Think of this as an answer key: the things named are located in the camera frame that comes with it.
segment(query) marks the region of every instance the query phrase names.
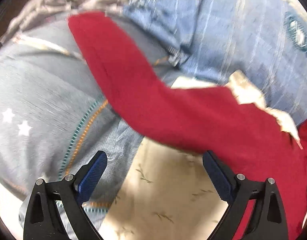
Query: white star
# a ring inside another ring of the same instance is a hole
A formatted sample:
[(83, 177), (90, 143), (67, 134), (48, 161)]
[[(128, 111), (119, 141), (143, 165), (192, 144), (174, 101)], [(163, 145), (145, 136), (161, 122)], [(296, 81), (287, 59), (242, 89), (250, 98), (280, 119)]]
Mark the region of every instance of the white star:
[(15, 116), (12, 113), (12, 110), (10, 108), (8, 108), (5, 112), (2, 113), (3, 114), (3, 120), (2, 122), (7, 122), (7, 123), (11, 123), (12, 122), (12, 118)]
[(23, 121), (22, 124), (18, 124), (19, 127), (19, 133), (18, 135), (25, 135), (29, 136), (29, 130), (32, 128), (28, 125), (27, 121)]

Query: teal stitching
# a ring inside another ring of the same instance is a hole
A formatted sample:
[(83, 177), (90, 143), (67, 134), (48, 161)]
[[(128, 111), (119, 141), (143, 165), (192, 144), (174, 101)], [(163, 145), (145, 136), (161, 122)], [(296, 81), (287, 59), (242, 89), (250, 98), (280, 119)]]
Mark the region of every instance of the teal stitching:
[(59, 170), (59, 173), (58, 173), (58, 179), (61, 180), (62, 179), (62, 174), (63, 174), (63, 171), (67, 165), (67, 162), (68, 162), (68, 157), (71, 153), (71, 150), (72, 150), (72, 147), (76, 141), (76, 138), (77, 138), (77, 135), (78, 133), (80, 132), (81, 130), (81, 127), (83, 126), (84, 122), (87, 120), (88, 116), (90, 115), (90, 113), (95, 109), (95, 107), (100, 103), (100, 101), (95, 101), (88, 109), (88, 111), (84, 114), (84, 116), (82, 117), (80, 123), (78, 124), (76, 130), (74, 131), (73, 133), (73, 136), (70, 140), (70, 144), (67, 148), (67, 152), (66, 154), (64, 155), (63, 157), (63, 161), (62, 161), (62, 164), (61, 164), (61, 167), (60, 167), (60, 170)]
[[(63, 207), (63, 203), (62, 203), (61, 201), (56, 200), (56, 203), (57, 203), (57, 206), (58, 206), (59, 208), (64, 208), (64, 207)], [(85, 212), (97, 212), (97, 213), (100, 212), (100, 214), (102, 214), (102, 213), (107, 214), (107, 213), (108, 213), (108, 209), (107, 209), (107, 208), (104, 208), (104, 207), (103, 207), (103, 208), (83, 207), (83, 210), (84, 210)]]

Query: light blue denim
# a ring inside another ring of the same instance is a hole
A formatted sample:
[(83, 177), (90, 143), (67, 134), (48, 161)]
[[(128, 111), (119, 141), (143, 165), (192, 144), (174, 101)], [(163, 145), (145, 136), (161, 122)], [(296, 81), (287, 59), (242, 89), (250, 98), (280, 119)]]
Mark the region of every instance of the light blue denim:
[[(126, 17), (157, 37), (186, 75), (219, 84), (237, 69), (270, 107), (307, 118), (307, 24), (283, 0), (131, 0)], [(295, 42), (294, 19), (306, 44)]]

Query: crumpled beige garment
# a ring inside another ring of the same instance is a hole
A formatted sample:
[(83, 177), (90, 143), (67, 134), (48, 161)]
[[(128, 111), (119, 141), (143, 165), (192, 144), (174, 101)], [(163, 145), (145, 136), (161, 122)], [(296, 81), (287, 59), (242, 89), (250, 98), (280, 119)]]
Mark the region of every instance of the crumpled beige garment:
[[(214, 86), (179, 77), (172, 88)], [(266, 109), (263, 94), (242, 72), (235, 72), (226, 86), (239, 103)], [(292, 119), (275, 114), (285, 130), (296, 129)], [(227, 207), (208, 177), (201, 155), (145, 137), (99, 233), (110, 240), (206, 240)]]
[(60, 12), (101, 10), (108, 14), (121, 15), (124, 2), (125, 0), (29, 0), (19, 15), (11, 20), (0, 42), (10, 40), (17, 32), (30, 30), (44, 19)]

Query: gray denim fabric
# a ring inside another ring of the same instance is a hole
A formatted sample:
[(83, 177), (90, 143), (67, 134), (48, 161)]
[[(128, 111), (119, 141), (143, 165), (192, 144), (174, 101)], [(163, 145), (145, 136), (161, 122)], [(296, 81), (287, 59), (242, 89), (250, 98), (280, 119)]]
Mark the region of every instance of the gray denim fabric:
[[(133, 23), (118, 17), (115, 21), (135, 40), (150, 63), (167, 56), (155, 39)], [(80, 53), (64, 17), (25, 35)], [(172, 84), (180, 75), (169, 62), (159, 64), (154, 70), (166, 84)], [(47, 181), (62, 179), (89, 117), (104, 100), (88, 66), (81, 60), (7, 43), (0, 50), (0, 181), (29, 196), (37, 178), (43, 176)], [(2, 113), (8, 108), (15, 115), (11, 123), (3, 122)], [(88, 117), (77, 132), (77, 140), (63, 162), (74, 132), (88, 110)], [(19, 135), (18, 125), (23, 121), (32, 127), (29, 136)], [(111, 106), (99, 114), (70, 170), (76, 173), (98, 150), (107, 153), (108, 166), (91, 201), (109, 204), (114, 201), (142, 138)], [(28, 199), (19, 213), (22, 226)], [(64, 218), (61, 203), (58, 206)], [(87, 205), (85, 211), (98, 229), (107, 208)], [(69, 237), (74, 239), (68, 220), (64, 219), (64, 225)]]
[(307, 44), (295, 42), (283, 0), (131, 0), (123, 14), (157, 37), (187, 75), (220, 84), (242, 70), (268, 106), (307, 118)]

